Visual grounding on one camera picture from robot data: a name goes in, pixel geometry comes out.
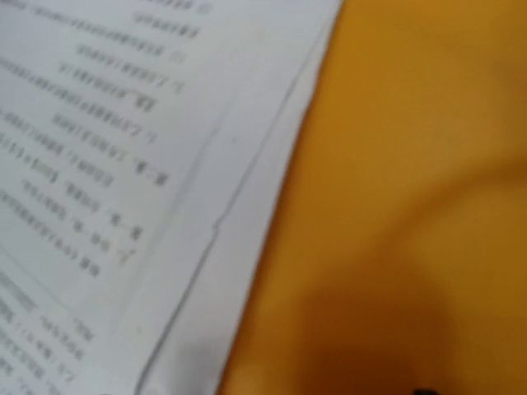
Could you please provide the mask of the white printed sheet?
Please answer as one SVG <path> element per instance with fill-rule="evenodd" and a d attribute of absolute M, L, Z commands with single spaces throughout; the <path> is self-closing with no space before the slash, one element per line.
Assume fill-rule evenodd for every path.
<path fill-rule="evenodd" d="M 340 6 L 2 2 L 2 393 L 138 392 Z"/>

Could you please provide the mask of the orange folder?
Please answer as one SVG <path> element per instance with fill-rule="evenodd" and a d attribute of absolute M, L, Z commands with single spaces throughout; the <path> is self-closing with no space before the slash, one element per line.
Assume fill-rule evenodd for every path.
<path fill-rule="evenodd" d="M 526 391 L 526 4 L 346 1 L 222 394 Z"/>

